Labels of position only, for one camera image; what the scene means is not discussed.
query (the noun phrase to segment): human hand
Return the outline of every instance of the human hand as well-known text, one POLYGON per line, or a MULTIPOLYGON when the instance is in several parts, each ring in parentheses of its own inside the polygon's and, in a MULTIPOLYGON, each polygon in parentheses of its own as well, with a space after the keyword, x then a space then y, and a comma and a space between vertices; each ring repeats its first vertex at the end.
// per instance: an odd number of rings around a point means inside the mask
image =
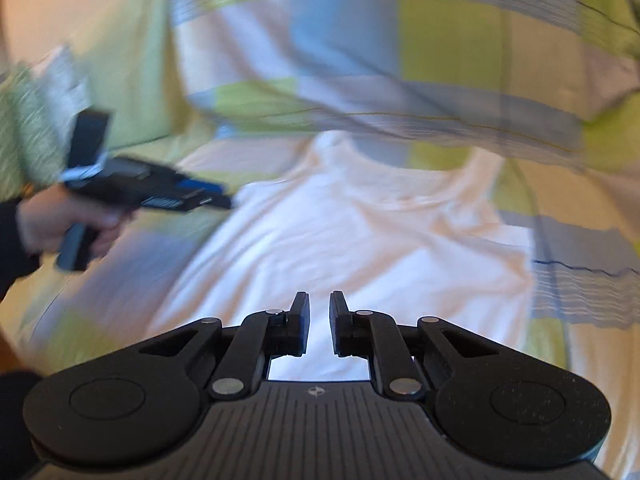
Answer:
POLYGON ((18 204, 18 232, 26 252, 57 253, 73 224, 87 224, 100 231, 91 246, 91 254, 101 258, 120 236, 130 215, 113 206, 73 195, 62 184, 56 184, 18 204))

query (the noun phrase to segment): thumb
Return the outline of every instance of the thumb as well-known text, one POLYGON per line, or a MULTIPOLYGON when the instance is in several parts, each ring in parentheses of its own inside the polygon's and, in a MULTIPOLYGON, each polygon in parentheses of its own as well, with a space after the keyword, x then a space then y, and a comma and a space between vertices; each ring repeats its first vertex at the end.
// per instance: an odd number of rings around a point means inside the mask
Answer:
POLYGON ((74 216, 72 222, 87 224, 98 231, 113 229, 120 223, 124 214, 123 211, 113 206, 95 202, 94 200, 74 198, 72 202, 73 205, 70 208, 74 216))

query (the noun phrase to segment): ribbed gray surface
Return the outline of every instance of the ribbed gray surface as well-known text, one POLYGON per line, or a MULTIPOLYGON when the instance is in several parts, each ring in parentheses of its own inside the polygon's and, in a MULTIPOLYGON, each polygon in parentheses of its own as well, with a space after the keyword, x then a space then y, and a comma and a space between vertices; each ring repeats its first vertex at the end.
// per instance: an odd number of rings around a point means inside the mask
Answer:
POLYGON ((46 466, 37 480, 604 480, 587 463, 511 472, 450 446, 422 410, 368 382, 265 382, 250 399, 222 402, 180 449, 111 474, 46 466), (324 394, 314 396, 316 386, 324 394))

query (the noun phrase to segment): dark clothing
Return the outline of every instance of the dark clothing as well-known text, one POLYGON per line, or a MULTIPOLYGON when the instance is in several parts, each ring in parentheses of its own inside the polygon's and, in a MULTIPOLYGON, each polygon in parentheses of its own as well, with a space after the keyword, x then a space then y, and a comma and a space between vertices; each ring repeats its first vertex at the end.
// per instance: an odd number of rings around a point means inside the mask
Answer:
POLYGON ((0 203, 0 301, 15 280, 40 266, 40 257, 29 256, 22 247, 15 219, 18 202, 0 203))
MULTIPOLYGON (((0 203, 0 301, 17 278, 40 265, 40 257, 29 256, 22 247, 15 217, 18 202, 0 203)), ((0 478, 20 478, 38 461, 22 421, 22 403, 39 379, 28 372, 0 375, 0 478)))

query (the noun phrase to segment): white tank top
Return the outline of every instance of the white tank top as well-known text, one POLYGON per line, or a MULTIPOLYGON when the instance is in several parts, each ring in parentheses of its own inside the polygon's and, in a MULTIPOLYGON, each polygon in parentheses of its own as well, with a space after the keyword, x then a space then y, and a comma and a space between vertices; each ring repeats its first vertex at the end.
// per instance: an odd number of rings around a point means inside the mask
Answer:
POLYGON ((184 269, 146 335, 207 316, 225 326, 288 310, 307 291, 306 355, 271 364, 276 380, 368 378, 359 358, 333 355, 329 295, 415 325, 438 316, 520 348, 532 298, 529 230, 504 225, 488 200, 500 156, 474 149, 456 171, 398 169, 326 132, 283 178, 255 182, 184 269))

